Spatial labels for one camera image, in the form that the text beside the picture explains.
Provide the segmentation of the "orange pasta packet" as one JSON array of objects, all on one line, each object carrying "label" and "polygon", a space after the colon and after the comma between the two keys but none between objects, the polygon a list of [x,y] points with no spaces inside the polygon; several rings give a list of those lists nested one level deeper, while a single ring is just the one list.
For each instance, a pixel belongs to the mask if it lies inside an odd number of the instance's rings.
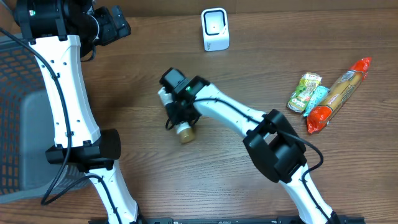
[{"label": "orange pasta packet", "polygon": [[307,116],[307,129],[310,134],[321,131],[334,117],[368,75],[371,57],[358,60],[337,79],[321,102]]}]

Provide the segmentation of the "teal wipes packet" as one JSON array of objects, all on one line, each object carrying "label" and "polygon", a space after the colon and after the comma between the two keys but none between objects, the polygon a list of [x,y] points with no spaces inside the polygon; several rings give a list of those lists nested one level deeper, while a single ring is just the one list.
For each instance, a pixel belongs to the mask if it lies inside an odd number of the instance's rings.
[{"label": "teal wipes packet", "polygon": [[308,102],[303,116],[307,117],[310,114],[311,110],[314,109],[314,107],[316,107],[324,99],[324,97],[327,96],[328,92],[329,89],[327,87],[317,86],[310,101]]}]

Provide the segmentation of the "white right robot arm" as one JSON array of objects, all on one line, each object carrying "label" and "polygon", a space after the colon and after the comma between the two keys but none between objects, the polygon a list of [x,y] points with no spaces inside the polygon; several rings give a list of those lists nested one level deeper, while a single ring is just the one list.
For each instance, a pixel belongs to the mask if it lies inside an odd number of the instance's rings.
[{"label": "white right robot arm", "polygon": [[160,78],[158,94],[168,120],[166,129],[196,124],[201,116],[215,119],[238,133],[256,169],[288,193],[304,223],[339,223],[336,212],[322,199],[310,177],[305,151],[310,143],[298,136],[278,110],[266,113],[225,95],[216,85],[195,76],[187,78],[169,68]]}]

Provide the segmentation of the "white cream tube gold cap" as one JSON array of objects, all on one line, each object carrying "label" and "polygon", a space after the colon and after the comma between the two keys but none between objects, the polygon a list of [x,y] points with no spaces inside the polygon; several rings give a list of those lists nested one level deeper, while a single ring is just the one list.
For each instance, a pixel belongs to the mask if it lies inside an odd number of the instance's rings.
[{"label": "white cream tube gold cap", "polygon": [[167,130],[175,129],[182,144],[193,141],[195,139],[193,129],[187,121],[187,118],[182,118],[182,114],[179,113],[180,108],[178,107],[177,102],[173,100],[172,94],[167,93],[165,87],[162,87],[157,94],[166,109],[167,116],[169,117],[166,121],[165,128]]}]

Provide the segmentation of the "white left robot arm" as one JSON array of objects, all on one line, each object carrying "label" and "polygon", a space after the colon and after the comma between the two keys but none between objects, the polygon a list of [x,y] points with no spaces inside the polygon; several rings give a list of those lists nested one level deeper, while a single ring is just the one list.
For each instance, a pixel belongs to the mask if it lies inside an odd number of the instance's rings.
[{"label": "white left robot arm", "polygon": [[80,181],[95,186],[107,223],[142,223],[119,167],[119,133],[96,124],[81,69],[94,58],[97,46],[131,33],[121,8],[95,8],[93,1],[19,0],[14,19],[24,48],[39,64],[50,101],[55,137],[45,153],[47,161],[76,167]]}]

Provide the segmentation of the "green juice carton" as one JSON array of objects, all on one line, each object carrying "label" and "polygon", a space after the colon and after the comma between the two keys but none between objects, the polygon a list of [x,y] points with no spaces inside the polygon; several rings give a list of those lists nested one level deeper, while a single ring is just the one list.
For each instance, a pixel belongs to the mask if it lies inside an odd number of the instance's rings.
[{"label": "green juice carton", "polygon": [[290,96],[287,107],[296,113],[303,112],[321,82],[322,77],[318,74],[312,72],[305,73]]}]

